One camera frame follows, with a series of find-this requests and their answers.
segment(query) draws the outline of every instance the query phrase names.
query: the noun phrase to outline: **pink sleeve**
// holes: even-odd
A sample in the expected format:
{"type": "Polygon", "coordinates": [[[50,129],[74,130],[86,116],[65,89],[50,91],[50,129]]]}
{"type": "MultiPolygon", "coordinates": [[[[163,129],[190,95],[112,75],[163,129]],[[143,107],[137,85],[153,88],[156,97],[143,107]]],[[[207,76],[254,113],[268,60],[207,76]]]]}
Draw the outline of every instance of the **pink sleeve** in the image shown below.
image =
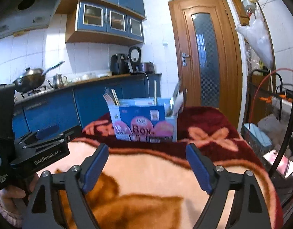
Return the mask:
{"type": "Polygon", "coordinates": [[[6,211],[4,208],[2,208],[1,206],[1,202],[0,202],[0,213],[1,215],[14,227],[21,227],[21,216],[18,214],[14,214],[14,213],[10,213],[8,211],[6,211]]]}

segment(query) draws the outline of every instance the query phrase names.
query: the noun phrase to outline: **door frame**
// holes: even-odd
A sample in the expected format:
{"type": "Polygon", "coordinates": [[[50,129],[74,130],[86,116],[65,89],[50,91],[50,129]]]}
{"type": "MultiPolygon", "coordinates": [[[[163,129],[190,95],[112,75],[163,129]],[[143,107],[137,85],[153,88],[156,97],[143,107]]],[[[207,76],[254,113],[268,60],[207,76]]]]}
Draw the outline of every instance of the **door frame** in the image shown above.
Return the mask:
{"type": "MultiPolygon", "coordinates": [[[[182,56],[181,56],[181,48],[180,48],[180,42],[179,42],[179,35],[177,31],[177,18],[175,16],[175,8],[178,7],[180,2],[186,2],[190,0],[172,0],[168,2],[169,8],[170,8],[170,15],[172,19],[172,26],[173,26],[173,32],[174,32],[174,39],[175,39],[175,46],[176,46],[176,56],[177,56],[177,67],[178,67],[178,77],[179,79],[182,78],[182,56]]],[[[237,92],[237,98],[236,101],[240,106],[238,106],[237,111],[234,111],[237,113],[238,120],[240,118],[240,111],[241,111],[241,106],[242,106],[242,91],[243,91],[243,75],[242,75],[242,57],[241,57],[241,50],[240,50],[240,44],[239,44],[239,39],[238,39],[238,34],[235,30],[235,22],[232,16],[231,9],[228,5],[227,0],[221,0],[224,4],[225,10],[227,12],[227,16],[230,22],[230,25],[232,27],[232,35],[234,39],[234,45],[235,45],[235,52],[236,52],[236,73],[238,75],[238,92],[237,92]]]]}

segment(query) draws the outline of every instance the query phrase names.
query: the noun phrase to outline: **metal teapot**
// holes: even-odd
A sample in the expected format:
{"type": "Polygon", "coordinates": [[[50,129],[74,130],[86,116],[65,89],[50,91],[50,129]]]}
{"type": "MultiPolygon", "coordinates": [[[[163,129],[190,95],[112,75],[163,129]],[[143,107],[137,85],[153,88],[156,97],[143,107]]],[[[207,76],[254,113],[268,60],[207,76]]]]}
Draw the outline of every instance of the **metal teapot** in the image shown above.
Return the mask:
{"type": "Polygon", "coordinates": [[[56,75],[54,75],[52,78],[53,78],[53,84],[49,80],[47,80],[51,88],[60,89],[64,87],[65,84],[67,83],[67,77],[62,76],[61,74],[56,73],[56,75]]]}

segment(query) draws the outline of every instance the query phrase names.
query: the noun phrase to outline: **human hand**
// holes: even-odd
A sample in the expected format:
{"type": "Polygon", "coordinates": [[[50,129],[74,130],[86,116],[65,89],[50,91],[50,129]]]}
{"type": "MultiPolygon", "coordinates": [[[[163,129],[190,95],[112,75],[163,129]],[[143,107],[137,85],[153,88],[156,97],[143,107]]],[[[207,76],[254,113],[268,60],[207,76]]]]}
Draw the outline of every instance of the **human hand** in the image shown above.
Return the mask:
{"type": "MultiPolygon", "coordinates": [[[[34,178],[29,185],[29,190],[31,192],[33,192],[38,179],[39,179],[39,176],[35,173],[34,178]]],[[[20,214],[12,199],[22,199],[25,196],[26,196],[25,191],[23,191],[22,189],[16,186],[9,185],[6,188],[0,190],[0,205],[7,212],[20,214]]]]}

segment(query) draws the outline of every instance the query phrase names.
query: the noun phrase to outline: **countertop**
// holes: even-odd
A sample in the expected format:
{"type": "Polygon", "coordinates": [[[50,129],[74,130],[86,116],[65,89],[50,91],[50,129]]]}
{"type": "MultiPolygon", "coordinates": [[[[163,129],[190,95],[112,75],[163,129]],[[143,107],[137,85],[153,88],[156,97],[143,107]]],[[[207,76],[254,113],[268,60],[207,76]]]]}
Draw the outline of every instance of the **countertop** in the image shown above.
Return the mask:
{"type": "MultiPolygon", "coordinates": [[[[147,74],[147,75],[161,75],[161,73],[153,73],[153,74],[147,74]]],[[[120,79],[120,78],[134,78],[137,76],[145,76],[144,74],[122,74],[122,75],[114,75],[114,76],[110,76],[110,77],[101,77],[101,78],[93,78],[93,79],[88,79],[88,80],[83,80],[83,81],[78,81],[75,83],[69,83],[68,85],[66,85],[63,88],[60,89],[47,89],[45,91],[36,93],[34,95],[30,95],[22,100],[16,101],[15,102],[15,106],[21,105],[23,103],[26,103],[30,100],[34,100],[35,98],[41,97],[43,95],[48,95],[51,94],[53,92],[58,92],[61,90],[65,90],[65,89],[69,89],[69,88],[74,88],[76,86],[81,86],[81,85],[85,85],[88,83],[93,83],[93,82],[99,82],[99,81],[105,81],[105,80],[111,80],[111,79],[120,79]]]]}

